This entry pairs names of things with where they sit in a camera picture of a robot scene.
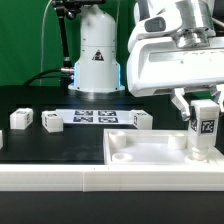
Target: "green wall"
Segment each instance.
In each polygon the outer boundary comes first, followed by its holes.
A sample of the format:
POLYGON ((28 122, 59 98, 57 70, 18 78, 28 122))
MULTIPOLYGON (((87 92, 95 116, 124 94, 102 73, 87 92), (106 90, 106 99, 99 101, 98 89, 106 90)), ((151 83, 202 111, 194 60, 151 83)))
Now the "green wall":
MULTIPOLYGON (((40 72, 41 26, 48 0, 0 1, 0 85, 21 85, 40 72)), ((107 0, 100 6, 114 19, 117 0, 107 0)), ((134 0, 120 0, 118 23, 117 61, 122 66, 122 83, 126 85, 127 42, 133 29, 134 0)), ((69 50, 72 61, 79 58, 79 18, 66 20, 69 50)), ((56 13, 48 11, 45 29, 44 70, 62 66, 62 50, 56 13)), ((57 85, 58 81, 46 80, 44 85, 57 85)))

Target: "metal bracket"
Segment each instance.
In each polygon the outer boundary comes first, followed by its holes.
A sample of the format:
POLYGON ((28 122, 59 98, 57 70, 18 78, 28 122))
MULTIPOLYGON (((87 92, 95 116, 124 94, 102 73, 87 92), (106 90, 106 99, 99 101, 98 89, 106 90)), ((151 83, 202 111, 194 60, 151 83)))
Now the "metal bracket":
POLYGON ((189 121, 191 118, 190 107, 184 99, 185 91, 183 88, 173 89, 171 92, 172 103, 181 111, 183 121, 189 121))
POLYGON ((220 107, 220 111, 223 114, 224 113, 224 84, 221 85, 215 85, 210 87, 211 95, 215 97, 214 101, 217 103, 220 107))

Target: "blue light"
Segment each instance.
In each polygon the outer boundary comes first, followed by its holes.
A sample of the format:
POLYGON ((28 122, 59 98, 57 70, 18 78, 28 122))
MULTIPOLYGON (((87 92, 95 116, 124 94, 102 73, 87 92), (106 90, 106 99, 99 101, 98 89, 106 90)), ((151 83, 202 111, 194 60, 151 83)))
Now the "blue light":
POLYGON ((120 65, 118 65, 118 79, 119 79, 118 85, 119 87, 121 87, 121 66, 120 65))
POLYGON ((76 72, 77 72, 77 63, 74 65, 74 82, 73 85, 75 86, 75 80, 76 80, 76 72))

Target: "warning label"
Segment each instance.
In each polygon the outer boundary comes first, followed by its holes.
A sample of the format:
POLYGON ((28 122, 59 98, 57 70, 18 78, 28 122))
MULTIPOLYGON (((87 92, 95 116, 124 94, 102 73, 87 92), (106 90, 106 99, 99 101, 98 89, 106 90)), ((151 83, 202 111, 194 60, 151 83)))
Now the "warning label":
POLYGON ((102 56, 100 50, 98 50, 98 51, 96 52, 96 54, 94 55, 94 57, 93 57, 92 60, 93 60, 93 61, 104 61, 103 56, 102 56))

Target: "white box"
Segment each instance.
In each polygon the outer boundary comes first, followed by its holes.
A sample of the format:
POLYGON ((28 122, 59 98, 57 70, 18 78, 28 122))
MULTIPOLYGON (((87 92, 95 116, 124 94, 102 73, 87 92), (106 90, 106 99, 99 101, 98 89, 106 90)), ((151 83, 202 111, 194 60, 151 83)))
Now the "white box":
POLYGON ((2 131, 0 131, 0 149, 3 147, 3 137, 2 137, 2 131))
POLYGON ((11 129, 26 129, 33 122, 33 110, 20 108, 10 115, 11 129))
POLYGON ((48 132, 62 132, 63 118, 56 111, 43 111, 42 125, 48 132))
POLYGON ((153 117, 144 110, 131 110, 132 124, 140 130, 152 130, 153 117))

